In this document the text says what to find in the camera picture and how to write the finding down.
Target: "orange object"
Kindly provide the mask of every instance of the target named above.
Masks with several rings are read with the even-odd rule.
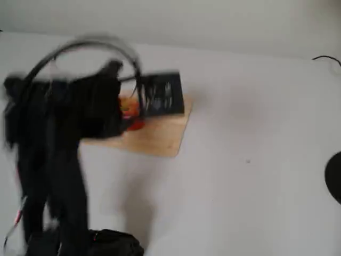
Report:
[[[120,97],[121,110],[123,118],[131,118],[139,116],[139,102],[137,99]],[[136,131],[144,127],[144,121],[136,120],[127,131]]]

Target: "white wall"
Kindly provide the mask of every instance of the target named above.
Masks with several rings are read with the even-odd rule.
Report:
[[[0,81],[69,39],[1,33]],[[340,77],[330,65],[135,48],[146,71],[180,70],[193,110],[174,158],[80,147],[90,227],[134,234],[148,247],[145,256],[341,255],[341,206],[323,176],[341,148]],[[62,58],[59,66],[95,70],[103,63],[88,54]],[[4,106],[0,99],[0,113]],[[19,198],[8,155],[0,147],[0,238]]]
[[[341,53],[339,0],[1,0],[0,29],[109,31],[151,44],[313,57]]]

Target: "plywood board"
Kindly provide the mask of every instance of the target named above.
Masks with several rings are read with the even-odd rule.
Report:
[[[187,94],[184,95],[184,103],[184,115],[150,118],[140,130],[106,140],[86,139],[84,143],[157,156],[176,156],[192,110],[193,101]]]

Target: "headphone ear cup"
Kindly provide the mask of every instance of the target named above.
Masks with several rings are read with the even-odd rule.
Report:
[[[341,204],[341,152],[335,154],[327,163],[324,179],[333,198]]]

